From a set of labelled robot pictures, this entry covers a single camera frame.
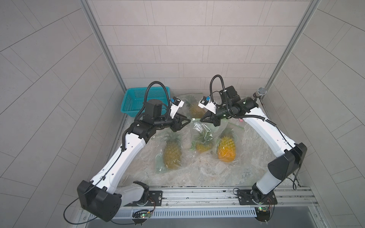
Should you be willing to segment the pineapple yellow orange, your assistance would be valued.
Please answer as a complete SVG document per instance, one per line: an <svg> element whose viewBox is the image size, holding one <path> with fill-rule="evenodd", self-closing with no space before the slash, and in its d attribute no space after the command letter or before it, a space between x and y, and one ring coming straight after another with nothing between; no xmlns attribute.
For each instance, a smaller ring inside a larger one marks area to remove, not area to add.
<svg viewBox="0 0 365 228"><path fill-rule="evenodd" d="M191 149L198 153L205 153L210 151L214 146L214 138L212 131L210 130L202 130L197 131L194 130L192 134L192 146Z"/></svg>

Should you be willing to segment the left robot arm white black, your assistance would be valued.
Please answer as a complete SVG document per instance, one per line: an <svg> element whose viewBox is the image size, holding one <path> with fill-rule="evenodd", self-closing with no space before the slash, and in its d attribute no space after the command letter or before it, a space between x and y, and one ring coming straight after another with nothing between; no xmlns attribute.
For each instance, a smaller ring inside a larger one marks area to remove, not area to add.
<svg viewBox="0 0 365 228"><path fill-rule="evenodd" d="M190 123L186 116L176 113L174 118L156 117L135 120L122 136L122 145L102 170L90 181L83 180L77 187L82 209L105 222L117 214L119 208L130 203L145 205L149 201L149 186L135 181L116 193L118 183L133 159L158 130L170 128L180 131Z"/></svg>

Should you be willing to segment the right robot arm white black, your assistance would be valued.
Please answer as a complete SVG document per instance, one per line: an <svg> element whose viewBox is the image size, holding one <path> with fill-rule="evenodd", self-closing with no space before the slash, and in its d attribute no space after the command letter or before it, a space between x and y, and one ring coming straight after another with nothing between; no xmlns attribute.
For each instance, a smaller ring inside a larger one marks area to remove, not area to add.
<svg viewBox="0 0 365 228"><path fill-rule="evenodd" d="M235 103L225 99L223 105L217 107L210 97L203 97L198 106L208 110L201 121L214 126L219 126L221 120L228 117L243 119L273 151L276 159L268 164L268 171L252 186L251 193L245 194L245 198L262 204L278 185L301 167L308 150L306 145L295 143L282 133L252 98L246 97Z"/></svg>

